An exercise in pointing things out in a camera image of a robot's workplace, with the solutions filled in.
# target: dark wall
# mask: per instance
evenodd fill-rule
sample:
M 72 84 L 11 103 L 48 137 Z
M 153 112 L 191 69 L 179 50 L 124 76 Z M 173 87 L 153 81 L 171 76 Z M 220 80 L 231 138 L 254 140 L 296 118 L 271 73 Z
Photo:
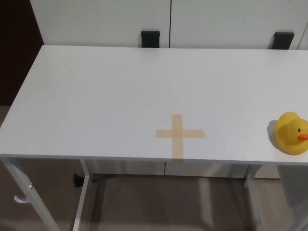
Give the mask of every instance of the dark wall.
M 11 105 L 43 39 L 30 0 L 1 0 L 0 105 Z

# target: wooden floor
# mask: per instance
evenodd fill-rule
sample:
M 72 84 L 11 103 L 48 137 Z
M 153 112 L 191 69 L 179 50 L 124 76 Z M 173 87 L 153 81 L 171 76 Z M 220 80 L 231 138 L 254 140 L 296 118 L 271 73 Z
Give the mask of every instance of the wooden floor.
M 70 231 L 81 188 L 77 160 L 22 159 L 21 164 L 62 231 Z M 255 180 L 265 231 L 286 231 L 293 219 L 279 180 Z M 0 162 L 0 231 L 44 231 Z M 243 180 L 115 176 L 90 185 L 81 231 L 251 231 Z

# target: rubber duck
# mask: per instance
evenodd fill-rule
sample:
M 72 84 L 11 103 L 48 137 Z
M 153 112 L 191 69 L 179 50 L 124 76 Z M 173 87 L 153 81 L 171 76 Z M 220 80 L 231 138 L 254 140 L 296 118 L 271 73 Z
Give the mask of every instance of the rubber duck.
M 308 150 L 308 121 L 295 112 L 284 113 L 275 125 L 277 144 L 290 155 L 299 155 Z

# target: metal table leg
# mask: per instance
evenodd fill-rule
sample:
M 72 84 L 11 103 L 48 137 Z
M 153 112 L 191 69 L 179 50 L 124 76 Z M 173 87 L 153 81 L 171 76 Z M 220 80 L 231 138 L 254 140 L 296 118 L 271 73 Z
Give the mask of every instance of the metal table leg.
M 52 218 L 38 192 L 35 190 L 28 176 L 22 171 L 16 160 L 14 158 L 2 158 L 2 161 L 25 194 L 27 201 L 34 207 L 48 230 L 60 231 L 57 223 Z
M 80 159 L 80 162 L 81 162 L 81 166 L 85 174 L 85 177 L 84 177 L 81 195 L 80 195 L 80 199 L 78 203 L 73 231 L 79 231 L 80 229 L 82 210 L 83 210 L 83 205 L 84 205 L 86 194 L 87 194 L 88 185 L 91 183 L 92 175 L 95 171 L 93 162 L 91 160 Z
M 256 189 L 254 185 L 254 178 L 257 173 L 257 171 L 261 168 L 261 165 L 249 165 L 248 171 L 247 171 L 247 179 L 245 182 L 245 187 L 248 189 L 249 198 L 250 198 L 250 204 L 252 209 L 252 214 L 256 226 L 256 231 L 262 231 L 262 221 L 260 216 L 260 211 L 257 204 L 257 195 L 256 195 Z

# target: beige tape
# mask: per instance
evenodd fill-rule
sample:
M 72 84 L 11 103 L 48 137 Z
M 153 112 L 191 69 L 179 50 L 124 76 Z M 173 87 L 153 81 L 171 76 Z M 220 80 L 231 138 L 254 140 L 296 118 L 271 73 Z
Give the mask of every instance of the beige tape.
M 172 158 L 184 158 L 184 144 L 183 138 L 205 138 L 203 130 L 183 130 L 182 115 L 172 115 L 172 129 L 156 130 L 157 138 L 172 138 Z

